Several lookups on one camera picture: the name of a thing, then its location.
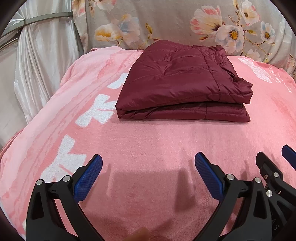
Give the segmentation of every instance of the folded maroon puffer jacket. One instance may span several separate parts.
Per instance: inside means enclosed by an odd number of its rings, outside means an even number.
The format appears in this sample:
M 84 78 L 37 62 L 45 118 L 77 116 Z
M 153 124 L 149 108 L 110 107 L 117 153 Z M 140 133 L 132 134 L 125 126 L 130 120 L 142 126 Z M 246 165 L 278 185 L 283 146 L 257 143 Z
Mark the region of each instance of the folded maroon puffer jacket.
M 116 103 L 123 119 L 247 122 L 252 84 L 238 78 L 223 47 L 160 40 L 132 66 Z

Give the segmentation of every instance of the pink blanket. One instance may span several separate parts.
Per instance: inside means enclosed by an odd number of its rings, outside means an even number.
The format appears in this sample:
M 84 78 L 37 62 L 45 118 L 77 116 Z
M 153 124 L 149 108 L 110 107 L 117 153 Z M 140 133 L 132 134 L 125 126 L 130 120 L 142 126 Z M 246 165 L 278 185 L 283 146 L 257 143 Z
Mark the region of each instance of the pink blanket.
M 255 156 L 264 151 L 296 186 L 296 172 L 281 157 L 283 145 L 296 149 L 296 85 L 286 72 L 229 57 L 238 76 L 253 84 L 249 123 L 119 120 L 115 103 L 140 55 L 109 47 L 82 56 L 0 154 L 1 206 L 20 234 L 36 180 L 71 175 L 95 153 L 103 157 L 103 169 L 80 206 L 106 241 L 120 241 L 143 226 L 151 240 L 191 241 L 217 205 L 194 167 L 199 151 L 245 180 L 260 175 Z

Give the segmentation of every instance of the floral curtain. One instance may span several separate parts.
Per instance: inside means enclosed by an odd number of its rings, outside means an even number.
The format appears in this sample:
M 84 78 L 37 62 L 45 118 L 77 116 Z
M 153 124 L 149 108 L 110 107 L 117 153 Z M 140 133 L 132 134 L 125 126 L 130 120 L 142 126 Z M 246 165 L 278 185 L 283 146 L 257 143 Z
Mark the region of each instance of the floral curtain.
M 296 37 L 270 0 L 73 0 L 85 52 L 145 49 L 159 39 L 224 47 L 295 78 Z

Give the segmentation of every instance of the silver screw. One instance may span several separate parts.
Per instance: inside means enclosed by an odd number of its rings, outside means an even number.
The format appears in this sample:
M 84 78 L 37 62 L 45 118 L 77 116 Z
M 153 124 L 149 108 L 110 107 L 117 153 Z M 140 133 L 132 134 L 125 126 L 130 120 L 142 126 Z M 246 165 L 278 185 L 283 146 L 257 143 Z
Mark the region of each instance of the silver screw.
M 258 177 L 256 177 L 256 178 L 255 178 L 255 182 L 257 182 L 257 183 L 261 183 L 261 179 L 258 178 Z
M 64 176 L 64 177 L 63 177 L 63 181 L 64 181 L 64 182 L 68 182 L 68 181 L 70 181 L 70 179 L 71 179 L 70 176 Z
M 231 180 L 231 181 L 234 180 L 234 175 L 232 175 L 232 174 L 227 174 L 226 177 L 228 180 Z
M 42 183 L 43 183 L 43 180 L 42 180 L 42 179 L 39 179 L 39 180 L 37 180 L 37 182 L 36 182 L 37 185 L 41 185 Z
M 266 191 L 266 195 L 267 195 L 267 197 L 271 197 L 272 196 L 272 191 L 271 190 L 267 190 Z

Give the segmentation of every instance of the blue textured pad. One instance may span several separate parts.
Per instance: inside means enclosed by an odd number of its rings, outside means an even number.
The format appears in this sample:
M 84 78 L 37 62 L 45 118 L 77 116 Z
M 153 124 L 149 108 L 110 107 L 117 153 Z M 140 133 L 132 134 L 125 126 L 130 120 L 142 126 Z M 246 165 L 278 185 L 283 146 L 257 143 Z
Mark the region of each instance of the blue textured pad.
M 283 146 L 283 148 L 281 150 L 281 155 L 296 170 L 296 152 L 288 145 L 285 145 L 285 146 Z
M 86 198 L 89 190 L 91 189 L 100 171 L 102 170 L 102 167 L 103 160 L 102 157 L 98 155 L 89 165 L 89 167 L 85 170 L 81 178 L 77 181 L 77 183 L 74 186 L 73 198 L 76 201 L 76 203 L 83 201 Z
M 206 184 L 212 197 L 220 202 L 224 198 L 224 187 L 218 176 L 211 168 L 211 163 L 202 152 L 195 155 L 195 167 Z

